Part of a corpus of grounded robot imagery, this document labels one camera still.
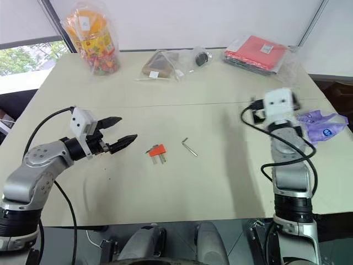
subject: white wall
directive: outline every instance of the white wall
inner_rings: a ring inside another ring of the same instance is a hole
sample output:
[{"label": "white wall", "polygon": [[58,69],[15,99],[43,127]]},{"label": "white wall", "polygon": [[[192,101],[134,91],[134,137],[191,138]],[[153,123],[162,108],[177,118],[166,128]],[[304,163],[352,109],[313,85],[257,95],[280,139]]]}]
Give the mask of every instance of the white wall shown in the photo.
[{"label": "white wall", "polygon": [[[120,49],[227,46],[239,31],[296,45],[320,0],[104,0]],[[71,0],[51,0],[60,18]]]},{"label": "white wall", "polygon": [[56,35],[37,0],[0,0],[0,44]]},{"label": "white wall", "polygon": [[304,43],[308,73],[353,77],[353,0],[330,0]]}]

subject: black cable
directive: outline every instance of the black cable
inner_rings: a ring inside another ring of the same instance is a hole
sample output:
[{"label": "black cable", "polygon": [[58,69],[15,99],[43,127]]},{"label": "black cable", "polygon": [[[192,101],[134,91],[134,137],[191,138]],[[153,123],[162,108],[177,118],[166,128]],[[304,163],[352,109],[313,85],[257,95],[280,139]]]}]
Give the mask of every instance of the black cable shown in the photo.
[{"label": "black cable", "polygon": [[44,252],[44,228],[43,228],[41,219],[39,219],[39,233],[40,233],[40,249],[39,249],[38,264],[40,264],[40,261],[42,260],[42,256]]},{"label": "black cable", "polygon": [[31,136],[29,137],[28,139],[28,142],[27,142],[27,145],[26,145],[26,148],[24,149],[24,153],[23,153],[23,157],[26,155],[26,153],[28,152],[29,150],[29,146],[31,145],[32,141],[33,141],[33,138],[34,136],[37,134],[37,132],[39,131],[39,129],[43,126],[43,124],[45,124],[48,120],[50,120],[51,118],[53,118],[54,116],[56,116],[57,114],[60,114],[60,113],[63,113],[63,112],[68,112],[68,111],[73,111],[75,107],[68,107],[68,108],[65,108],[65,109],[61,109],[57,112],[54,112],[53,114],[50,114],[48,117],[46,117],[35,129],[34,131],[32,132]]},{"label": "black cable", "polygon": [[72,215],[72,220],[73,220],[73,252],[72,252],[72,262],[71,262],[71,264],[74,265],[75,261],[76,261],[76,251],[77,251],[77,222],[76,222],[76,216],[75,216],[75,213],[73,211],[73,207],[72,207],[71,201],[69,200],[69,198],[66,195],[66,193],[60,187],[59,183],[57,183],[55,181],[54,184],[60,190],[62,195],[65,197],[65,199],[67,201],[67,204],[68,204],[68,206],[70,208],[71,215]]},{"label": "black cable", "polygon": [[270,231],[271,231],[273,225],[274,225],[274,221],[271,222],[269,228],[266,231],[266,236],[265,236],[264,252],[265,252],[265,264],[266,265],[269,264],[268,263],[268,253],[267,253],[267,249],[268,248],[267,248],[267,245],[268,245],[268,241],[269,241]]},{"label": "black cable", "polygon": [[[65,109],[61,109],[57,112],[54,112],[52,114],[50,114],[48,117],[46,117],[32,132],[31,136],[28,139],[26,148],[24,150],[23,153],[23,157],[26,155],[26,153],[29,150],[29,147],[33,141],[34,136],[37,134],[37,132],[39,131],[39,129],[48,121],[50,120],[52,117],[60,114],[60,113],[64,113],[64,112],[73,112],[74,107],[68,107]],[[72,215],[72,220],[73,220],[73,253],[72,253],[72,262],[71,264],[74,265],[75,261],[76,261],[76,252],[77,252],[77,222],[76,222],[76,216],[75,213],[73,211],[73,207],[71,204],[70,199],[68,198],[68,196],[66,195],[66,193],[63,191],[63,189],[60,187],[59,183],[57,181],[54,181],[54,184],[56,185],[56,187],[60,190],[61,194],[64,196],[64,198],[66,199],[66,202],[70,208],[70,212]],[[41,261],[41,258],[43,256],[43,250],[44,250],[44,229],[43,229],[43,225],[41,220],[39,220],[39,232],[40,232],[40,253],[39,253],[39,262]]]},{"label": "black cable", "polygon": [[312,194],[313,194],[313,196],[314,196],[314,194],[315,194],[315,192],[316,192],[316,190],[317,190],[317,186],[318,186],[318,175],[317,175],[317,171],[316,171],[316,169],[315,169],[315,167],[314,167],[314,164],[311,162],[310,158],[311,158],[313,155],[315,155],[315,153],[316,153],[316,148],[315,148],[312,144],[310,144],[308,141],[306,141],[305,139],[302,138],[302,139],[304,140],[304,142],[313,150],[309,155],[305,155],[305,153],[303,153],[303,152],[302,152],[300,149],[298,149],[295,145],[291,144],[290,142],[286,141],[285,139],[283,139],[283,138],[281,138],[281,137],[279,137],[279,136],[277,136],[277,135],[275,135],[275,134],[272,134],[272,133],[270,133],[270,132],[268,132],[268,131],[265,131],[265,130],[259,128],[259,127],[256,127],[256,126],[253,125],[253,124],[248,123],[247,121],[244,120],[244,113],[245,113],[246,111],[248,111],[249,109],[251,109],[250,106],[246,107],[245,109],[243,109],[243,111],[242,111],[241,114],[240,114],[240,119],[241,119],[241,121],[242,121],[243,123],[245,123],[246,125],[250,126],[251,128],[254,128],[254,129],[257,130],[257,131],[261,131],[262,133],[265,133],[265,134],[267,134],[267,135],[269,135],[269,136],[271,136],[271,137],[273,137],[273,138],[275,138],[275,139],[277,139],[277,140],[283,142],[284,144],[288,145],[290,148],[294,149],[296,152],[298,152],[298,153],[302,156],[302,158],[299,158],[299,159],[296,159],[296,160],[292,160],[292,161],[265,164],[265,165],[263,165],[263,166],[261,167],[261,172],[265,175],[265,177],[266,177],[267,179],[269,179],[269,180],[272,182],[272,179],[266,174],[266,172],[264,171],[264,168],[270,167],[270,166],[271,166],[271,167],[274,167],[274,166],[291,165],[291,164],[294,164],[294,163],[298,163],[298,162],[302,162],[302,161],[307,161],[308,164],[310,165],[310,168],[312,169],[313,175],[314,175],[314,187],[313,187],[313,190],[312,190]]}]

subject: white cable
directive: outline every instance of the white cable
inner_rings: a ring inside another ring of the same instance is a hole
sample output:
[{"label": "white cable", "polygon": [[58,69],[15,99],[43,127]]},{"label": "white cable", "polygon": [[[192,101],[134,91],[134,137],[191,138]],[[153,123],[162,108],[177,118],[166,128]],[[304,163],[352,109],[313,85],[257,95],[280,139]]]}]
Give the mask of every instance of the white cable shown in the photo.
[{"label": "white cable", "polygon": [[2,120],[2,121],[7,121],[8,123],[15,123],[14,121],[11,121],[11,120]]},{"label": "white cable", "polygon": [[93,246],[96,246],[96,247],[99,247],[99,248],[100,248],[100,246],[99,246],[98,244],[94,243],[94,242],[90,239],[88,230],[86,230],[86,235],[87,235],[88,241],[89,241]]}]

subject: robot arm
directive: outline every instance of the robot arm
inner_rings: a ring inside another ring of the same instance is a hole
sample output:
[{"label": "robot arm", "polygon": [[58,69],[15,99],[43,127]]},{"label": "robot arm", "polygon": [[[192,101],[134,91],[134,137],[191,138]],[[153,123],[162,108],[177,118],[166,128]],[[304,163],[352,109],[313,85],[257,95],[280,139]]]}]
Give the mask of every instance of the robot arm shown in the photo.
[{"label": "robot arm", "polygon": [[[302,139],[300,126],[293,113],[296,104],[290,89],[283,88],[267,93],[264,100],[253,105],[261,107],[252,110],[254,114],[263,107],[265,119],[261,121],[264,121],[266,131],[291,143],[304,153],[306,143]],[[296,150],[273,137],[271,154],[275,163],[302,158]],[[317,224],[312,213],[313,185],[308,167],[303,161],[274,166],[272,185],[275,194],[275,215],[274,230],[269,234],[266,248],[268,253],[265,253],[268,264],[321,264]]]},{"label": "robot arm", "polygon": [[6,180],[0,204],[0,251],[30,248],[38,235],[38,223],[55,179],[76,160],[102,152],[115,153],[132,143],[137,135],[125,136],[113,145],[102,141],[100,129],[121,118],[97,121],[92,114],[75,108],[71,128],[76,137],[39,145],[23,158]]}]

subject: plastic bag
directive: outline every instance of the plastic bag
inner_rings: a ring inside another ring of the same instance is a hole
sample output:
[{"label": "plastic bag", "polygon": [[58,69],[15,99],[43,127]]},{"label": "plastic bag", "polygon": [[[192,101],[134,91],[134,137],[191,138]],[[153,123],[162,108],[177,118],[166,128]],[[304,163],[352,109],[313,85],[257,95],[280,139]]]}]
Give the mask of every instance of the plastic bag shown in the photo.
[{"label": "plastic bag", "polygon": [[95,75],[109,75],[119,68],[117,41],[102,7],[79,2],[61,24],[78,53]]},{"label": "plastic bag", "polygon": [[320,110],[300,114],[297,119],[304,125],[310,142],[316,145],[320,141],[327,141],[343,131],[349,124],[348,118],[336,113],[322,116]]},{"label": "plastic bag", "polygon": [[288,47],[255,35],[242,34],[226,48],[223,60],[261,75],[274,75],[284,85],[293,86],[299,66],[298,50],[296,46]]},{"label": "plastic bag", "polygon": [[142,67],[138,80],[176,79],[207,65],[212,54],[204,48],[192,50],[158,50]]}]

